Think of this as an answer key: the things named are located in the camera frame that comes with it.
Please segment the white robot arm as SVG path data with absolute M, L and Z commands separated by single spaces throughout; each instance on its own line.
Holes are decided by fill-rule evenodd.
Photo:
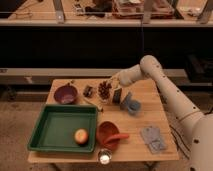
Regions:
M 120 70 L 110 81 L 130 86 L 143 79 L 152 79 L 156 83 L 169 109 L 178 117 L 191 145 L 189 171 L 213 171 L 213 114 L 205 115 L 166 76 L 152 55 L 145 55 L 139 64 Z

